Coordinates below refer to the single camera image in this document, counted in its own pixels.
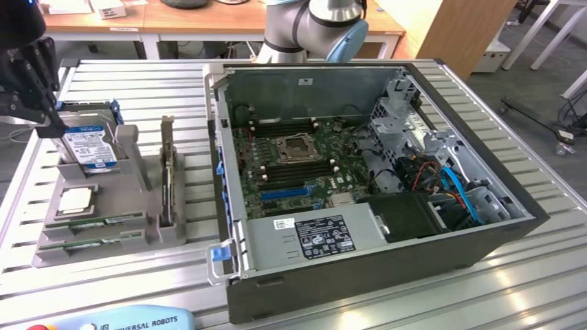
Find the blue tab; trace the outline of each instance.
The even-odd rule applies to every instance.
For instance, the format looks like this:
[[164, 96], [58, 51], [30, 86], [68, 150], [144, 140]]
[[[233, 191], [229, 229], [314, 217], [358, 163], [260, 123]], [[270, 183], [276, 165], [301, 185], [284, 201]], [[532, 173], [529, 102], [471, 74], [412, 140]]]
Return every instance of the blue tab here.
[[216, 167], [216, 175], [222, 175], [222, 174], [224, 174], [224, 167], [222, 167], [222, 163], [220, 161], [218, 165]]
[[224, 261], [230, 259], [230, 248], [228, 246], [214, 247], [212, 249], [212, 261]]

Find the floor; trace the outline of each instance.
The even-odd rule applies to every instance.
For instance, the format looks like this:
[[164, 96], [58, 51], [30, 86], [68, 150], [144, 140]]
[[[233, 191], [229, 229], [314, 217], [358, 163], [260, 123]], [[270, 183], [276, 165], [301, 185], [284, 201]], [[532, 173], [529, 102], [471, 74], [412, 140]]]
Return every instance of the floor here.
[[[500, 41], [513, 47], [532, 23], [533, 20], [528, 18], [523, 25], [507, 26]], [[535, 41], [529, 44], [509, 71], [499, 69], [493, 74], [473, 74], [469, 77], [468, 84], [472, 90], [492, 109], [499, 109], [501, 97], [509, 96], [524, 103], [544, 118], [544, 121], [556, 121], [556, 112], [564, 104], [559, 94], [587, 69], [587, 49], [565, 41], [544, 62], [540, 70], [532, 71], [529, 64], [553, 36], [555, 32], [547, 28], [540, 30]], [[248, 48], [244, 46], [236, 47], [234, 52], [237, 57], [246, 58], [249, 56]], [[180, 57], [202, 58], [201, 43], [181, 43]], [[126, 42], [100, 42], [97, 54], [89, 52], [84, 42], [58, 42], [57, 58], [134, 59], [136, 53], [133, 44]], [[587, 100], [580, 102], [577, 108], [581, 111], [587, 109]], [[560, 157], [553, 152], [556, 142], [551, 133], [516, 113], [509, 112], [503, 118], [553, 170], [583, 198], [587, 199], [587, 175], [581, 171], [583, 162], [587, 160], [587, 140], [577, 141], [575, 146], [577, 153], [575, 155]], [[0, 148], [2, 150], [2, 157], [0, 158], [0, 201], [4, 199], [20, 155], [25, 149], [25, 144], [12, 142], [8, 134], [21, 128], [21, 126], [0, 124]], [[16, 139], [26, 140], [28, 135], [29, 132], [25, 132]]]

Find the blue cable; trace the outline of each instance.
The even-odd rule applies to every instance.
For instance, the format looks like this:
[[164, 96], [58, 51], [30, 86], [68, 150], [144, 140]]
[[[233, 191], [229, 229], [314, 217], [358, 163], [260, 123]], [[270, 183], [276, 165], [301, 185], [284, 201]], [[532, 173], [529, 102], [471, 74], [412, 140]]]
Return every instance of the blue cable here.
[[477, 223], [480, 223], [481, 225], [484, 225], [485, 222], [484, 222], [481, 219], [479, 219], [479, 217], [477, 217], [477, 212], [475, 212], [475, 207], [473, 207], [473, 205], [471, 204], [471, 202], [468, 201], [467, 194], [465, 194], [465, 190], [463, 189], [463, 185], [460, 184], [460, 181], [459, 181], [459, 178], [456, 177], [455, 172], [453, 172], [452, 169], [451, 169], [449, 167], [447, 167], [447, 166], [443, 166], [443, 167], [441, 167], [441, 170], [448, 174], [448, 177], [451, 177], [451, 180], [452, 180], [452, 182], [455, 183], [455, 187], [456, 187], [456, 189], [457, 189], [457, 191], [459, 191], [461, 201], [465, 203], [465, 205], [467, 205], [467, 209], [468, 209], [468, 212], [471, 213], [471, 218], [473, 218], [473, 220], [475, 220]]

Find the gray parts holder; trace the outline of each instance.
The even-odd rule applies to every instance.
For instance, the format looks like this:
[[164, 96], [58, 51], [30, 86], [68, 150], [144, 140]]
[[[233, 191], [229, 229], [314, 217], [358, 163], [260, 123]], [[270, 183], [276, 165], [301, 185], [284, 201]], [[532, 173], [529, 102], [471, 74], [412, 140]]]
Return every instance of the gray parts holder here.
[[[173, 224], [162, 227], [160, 157], [140, 156], [137, 136], [136, 126], [116, 127], [116, 143], [126, 159], [117, 159], [114, 171], [88, 175], [80, 164], [57, 165], [60, 176], [32, 266], [62, 265], [185, 243], [184, 156], [177, 154], [176, 157]], [[90, 191], [88, 205], [64, 212], [60, 210], [62, 194], [77, 188]]]

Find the aluminum workbench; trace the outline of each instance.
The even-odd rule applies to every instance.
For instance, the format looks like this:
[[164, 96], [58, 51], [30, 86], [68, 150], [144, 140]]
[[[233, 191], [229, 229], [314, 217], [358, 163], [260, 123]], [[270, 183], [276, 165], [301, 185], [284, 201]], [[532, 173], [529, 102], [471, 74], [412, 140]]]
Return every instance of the aluminum workbench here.
[[[140, 129], [144, 155], [158, 152], [161, 115], [174, 116], [176, 147], [186, 156], [188, 241], [168, 250], [33, 269], [58, 158], [52, 143], [33, 135], [0, 208], [0, 327], [22, 329], [41, 320], [132, 304], [186, 308], [198, 329], [587, 327], [587, 204], [452, 71], [431, 60], [413, 64], [549, 213], [549, 221], [468, 269], [248, 324], [228, 323], [224, 288], [210, 287], [205, 277], [205, 247], [217, 241], [218, 229], [202, 63], [82, 60], [77, 67], [61, 68], [58, 99], [117, 99], [125, 122]], [[425, 100], [421, 108], [435, 124], [443, 123]]]

